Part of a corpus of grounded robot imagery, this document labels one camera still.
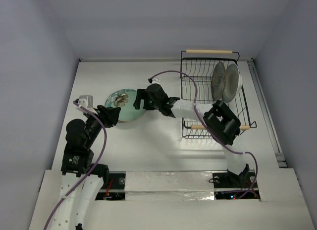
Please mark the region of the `mint green flower plate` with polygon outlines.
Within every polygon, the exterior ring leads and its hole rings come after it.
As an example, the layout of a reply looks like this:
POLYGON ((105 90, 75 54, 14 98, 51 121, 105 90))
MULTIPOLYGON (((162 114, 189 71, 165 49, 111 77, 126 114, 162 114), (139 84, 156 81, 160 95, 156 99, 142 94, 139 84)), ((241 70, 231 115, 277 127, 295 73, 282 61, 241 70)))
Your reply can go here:
POLYGON ((143 116, 145 109, 136 110, 133 103, 137 91, 134 89, 120 89, 113 92, 106 100, 105 107, 121 107, 120 116, 143 116))

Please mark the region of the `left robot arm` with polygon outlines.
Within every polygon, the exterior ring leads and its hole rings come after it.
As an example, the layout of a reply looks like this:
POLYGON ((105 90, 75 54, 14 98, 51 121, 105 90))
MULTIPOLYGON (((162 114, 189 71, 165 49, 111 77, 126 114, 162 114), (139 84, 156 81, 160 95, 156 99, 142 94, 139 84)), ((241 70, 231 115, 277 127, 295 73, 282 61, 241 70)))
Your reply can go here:
POLYGON ((91 147, 100 131, 118 123, 121 108, 99 105, 89 109, 79 100, 74 105, 87 120, 74 119, 66 126, 59 202, 45 223, 46 230, 84 229, 99 190, 109 184, 109 168, 99 163, 105 146, 96 161, 91 147))

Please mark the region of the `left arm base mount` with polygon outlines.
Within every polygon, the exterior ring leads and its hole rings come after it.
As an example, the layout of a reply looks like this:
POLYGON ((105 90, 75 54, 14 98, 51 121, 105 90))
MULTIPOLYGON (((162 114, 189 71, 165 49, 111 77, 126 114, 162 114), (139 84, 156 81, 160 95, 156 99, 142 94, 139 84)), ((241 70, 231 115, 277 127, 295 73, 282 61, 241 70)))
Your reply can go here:
POLYGON ((97 193, 96 201, 125 200, 126 172, 110 172, 109 180, 97 193))

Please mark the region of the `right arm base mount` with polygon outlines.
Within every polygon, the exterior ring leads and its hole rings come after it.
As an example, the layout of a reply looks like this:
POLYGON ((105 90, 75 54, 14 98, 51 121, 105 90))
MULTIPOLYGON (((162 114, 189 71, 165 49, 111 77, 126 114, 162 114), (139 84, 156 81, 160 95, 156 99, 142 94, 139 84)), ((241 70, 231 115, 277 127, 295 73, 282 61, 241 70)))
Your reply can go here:
POLYGON ((236 199, 258 199, 260 192, 255 182, 255 172, 251 171, 246 164, 243 171, 236 175, 230 171, 214 172, 208 180, 215 189, 216 200, 236 200, 236 199))

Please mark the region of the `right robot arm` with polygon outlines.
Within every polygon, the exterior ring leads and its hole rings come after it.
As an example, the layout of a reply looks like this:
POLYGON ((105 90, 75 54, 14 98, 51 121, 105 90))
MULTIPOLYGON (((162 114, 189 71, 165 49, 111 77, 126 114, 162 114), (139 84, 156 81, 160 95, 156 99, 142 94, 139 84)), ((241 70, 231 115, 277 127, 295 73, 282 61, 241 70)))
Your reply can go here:
POLYGON ((246 181, 250 168, 243 161, 243 152, 232 149, 233 141, 240 134, 241 122, 223 101, 214 104, 190 102, 179 97, 170 97, 159 84, 151 84, 146 89, 138 89, 134 108, 152 111, 172 118, 198 120, 218 142, 227 160, 228 181, 233 186, 240 186, 246 181))

